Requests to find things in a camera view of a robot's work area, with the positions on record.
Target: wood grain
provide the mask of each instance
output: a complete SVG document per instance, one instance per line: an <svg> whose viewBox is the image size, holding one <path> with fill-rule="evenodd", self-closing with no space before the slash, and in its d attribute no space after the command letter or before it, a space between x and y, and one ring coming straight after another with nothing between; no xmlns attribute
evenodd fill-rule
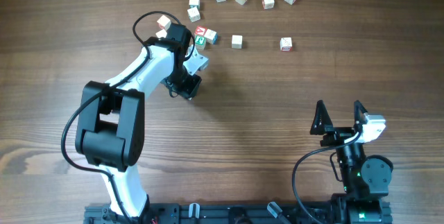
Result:
<svg viewBox="0 0 444 224"><path fill-rule="evenodd" d="M395 164L395 223L443 220L443 0L276 0L272 10L261 0L201 1L203 19L192 24L188 0L0 0L1 223L79 223L84 206L109 201L100 176L63 160L60 135L83 86L138 56L131 27L151 10L219 34L203 51L210 65L195 99L159 86L146 102L139 164L152 202L294 201L293 165L318 148L309 135L316 101L350 126L359 99L387 118L366 153ZM140 35L154 35L156 20ZM242 50L231 35L243 35ZM279 51L281 37L293 38L293 52ZM69 153L85 164L73 140L71 131ZM341 192L328 155L300 167L303 199Z"/></svg>

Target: black cable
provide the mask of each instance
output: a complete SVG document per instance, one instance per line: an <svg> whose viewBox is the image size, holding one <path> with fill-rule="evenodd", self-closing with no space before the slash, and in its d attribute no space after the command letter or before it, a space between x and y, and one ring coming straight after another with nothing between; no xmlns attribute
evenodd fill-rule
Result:
<svg viewBox="0 0 444 224"><path fill-rule="evenodd" d="M178 24L180 24L180 25L182 24L182 23L180 23L180 21L179 21L178 18L174 17L174 15L172 15L172 14L169 13L169 12L164 12L164 11L153 11L153 12L148 12L148 13L145 13L144 15L140 16L139 19L137 19L136 22L134 22L134 25L133 25L133 34L134 34L134 36L137 38L137 40L139 40L139 42L142 44L142 46L145 47L146 52L148 52L148 47L145 45L145 42L144 42L144 41L138 36L138 34L136 33L136 25L137 25L137 23L139 23L139 21L141 21L141 20L142 20L143 18L145 18L146 16L153 15L153 14L168 15L168 16L172 17L172 18L173 18ZM191 49L191 52L189 53L189 55L185 58L185 61L187 61L188 59L190 59L191 55L193 55L194 47L195 47L195 45L196 45L196 43L195 43L195 39L194 39L194 36L193 36L192 34L191 34L191 38L193 39L193 48Z"/></svg>
<svg viewBox="0 0 444 224"><path fill-rule="evenodd" d="M306 213L311 219L313 219L314 222L316 222L316 223L318 223L318 224L324 224L324 223L322 223L322 222L318 221L316 218L314 218L314 217L308 212L307 208L305 208L304 204L302 203L301 199L299 198L298 191L296 190L296 170L298 169L299 164L300 164L301 162L303 162L305 159L307 159L307 158L308 158L309 156L311 156L311 155L315 155L315 154L317 154L317 153L321 153L321 152L328 151L328 150L334 150L334 149L337 149L337 148L343 148L343 147L345 147L345 146L349 146L349 145L355 143L355 142L360 138L360 136L361 136L361 134L362 134L362 131L361 131L361 125L358 125L358 126L360 126L360 127L359 127L359 130L358 130L358 132L357 132L357 136L356 136L352 141L349 141L349 142L346 143L346 144L341 144L341 145L338 145L338 146L327 147L327 148L320 148L320 149L318 149L318 150L313 150L312 152L307 153L307 154L305 154L303 157L301 157L301 158L296 162L296 164L295 164L295 166L294 166L294 168L293 168L293 174L292 174L292 178L291 178L291 180L292 180L292 185L293 185L293 193L294 193L294 196L296 197L296 200L298 201L298 203L299 203L299 205L300 205L300 208L301 208L301 209L302 209L302 210L303 210L303 211L304 211L304 212L305 212L305 213Z"/></svg>
<svg viewBox="0 0 444 224"><path fill-rule="evenodd" d="M334 162L333 162L333 155L336 155L336 152L333 152L330 155L330 164L332 165L332 169L333 169L333 172L334 172L334 177L336 177L336 180L338 182L342 182L342 180L340 180L339 177L338 177L338 173L336 172L336 167L334 166Z"/></svg>
<svg viewBox="0 0 444 224"><path fill-rule="evenodd" d="M191 34L191 38L193 39L193 48L191 48L191 52L189 53L188 57L185 58L185 61L188 61L188 59L193 55L194 47L196 46L196 41L194 39L194 36Z"/></svg>
<svg viewBox="0 0 444 224"><path fill-rule="evenodd" d="M68 135L68 131L69 128L71 127L72 123L74 122L74 120L77 118L77 116L89 105L91 104L93 101L95 101L96 99L98 99L99 97L107 94L109 91L116 89L118 86L127 83L130 78L132 78L150 59L150 52L148 50L148 47L145 45L145 43L143 42L143 40L138 36L138 34L136 33L136 25L139 23L140 20L142 20L143 18L145 18L148 15L152 15L155 13L160 13L160 14L164 14L164 15L168 15L170 17L172 17L173 19L175 19L179 24L180 21L179 19L177 19L176 17L174 17L172 14L168 13L168 12L162 12L162 11L153 11L153 12L148 12L144 15L142 15L139 19L136 20L136 22L134 22L133 25L133 34L136 37L137 40L139 40L139 42L142 43L142 45L144 46L144 48L146 49L146 56L144 58L144 60L142 61L142 63L134 70L132 71L130 74L128 74L124 79L120 80L118 83L116 83L115 85L105 88L104 90L100 91L99 93L93 95L93 97L91 97L90 99L88 99L86 102L82 103L80 105L80 107L72 114L72 116L69 118L65 128L63 129L63 133L62 133L62 139L60 142L61 145L61 149L62 149L62 155L64 157L64 159L68 162L68 164L70 164L71 166L73 166L76 169L82 170L82 171L89 171L89 172L96 172L96 173L102 173L104 175L106 175L108 177L108 180L111 183L111 187L112 187L112 191L114 193L114 196L116 198L117 204L119 205L119 209L122 212L123 216L125 217L126 221L128 223L132 223L129 215L126 213L125 208L123 207L123 203L120 199L119 196L119 192L117 192L117 187L116 187L116 183L114 181L113 178L113 174L108 173L107 171L103 171L101 169L92 169L92 168L87 168L84 166L80 166L78 164L76 164L73 160L71 160L71 158L69 158L68 154L67 154L67 149L66 149L66 141L67 141L67 135Z"/></svg>

